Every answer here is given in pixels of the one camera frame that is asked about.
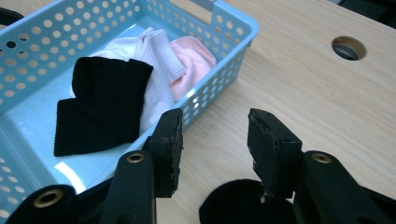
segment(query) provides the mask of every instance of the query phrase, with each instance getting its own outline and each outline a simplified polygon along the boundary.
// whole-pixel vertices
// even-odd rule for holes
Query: light wood surface
[[[17,2],[32,5],[0,7]],[[227,2],[261,30],[238,79],[184,133],[178,190],[157,200],[158,223],[199,223],[216,187],[258,179],[247,147],[251,107],[274,113],[304,151],[334,155],[361,185],[396,199],[396,30],[324,0]],[[343,35],[364,44],[365,58],[332,51]]]

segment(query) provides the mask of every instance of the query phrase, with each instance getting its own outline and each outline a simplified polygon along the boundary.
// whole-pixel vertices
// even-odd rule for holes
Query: pink cloth
[[[186,68],[186,73],[171,83],[174,99],[178,101],[216,66],[217,61],[212,53],[193,36],[183,36],[172,41],[171,48]]]

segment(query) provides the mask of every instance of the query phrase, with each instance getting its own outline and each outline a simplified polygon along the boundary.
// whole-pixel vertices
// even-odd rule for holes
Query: black fabric
[[[55,156],[83,154],[132,143],[139,136],[152,66],[83,57],[73,71],[75,99],[58,103]]]
[[[261,203],[262,184],[235,180],[215,189],[199,209],[202,224],[297,223],[292,205],[285,199]]]

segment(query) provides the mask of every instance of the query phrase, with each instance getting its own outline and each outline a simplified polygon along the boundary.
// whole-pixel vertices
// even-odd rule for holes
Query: basket
[[[237,77],[258,33],[249,16],[212,2],[201,0],[212,10],[207,24],[169,0],[56,1],[0,31],[0,223],[37,189],[67,184],[80,193],[109,178],[119,157],[140,149],[154,131],[155,125],[132,144],[107,151],[53,156],[56,105],[70,98],[74,64],[110,40],[149,27],[164,29],[170,40],[197,37],[218,64],[174,108],[183,109],[184,130],[204,113]]]

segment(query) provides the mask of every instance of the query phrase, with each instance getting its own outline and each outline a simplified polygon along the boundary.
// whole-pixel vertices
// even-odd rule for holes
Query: blue plastic basket
[[[109,178],[118,158],[140,149],[155,129],[133,144],[55,158],[56,105],[69,98],[77,58],[149,27],[164,29],[170,40],[197,37],[218,64],[175,104],[184,111],[184,129],[234,81],[258,25],[222,1],[211,2],[204,4],[212,9],[206,24],[168,0],[56,1],[0,31],[0,223],[37,189],[68,184],[82,192]]]

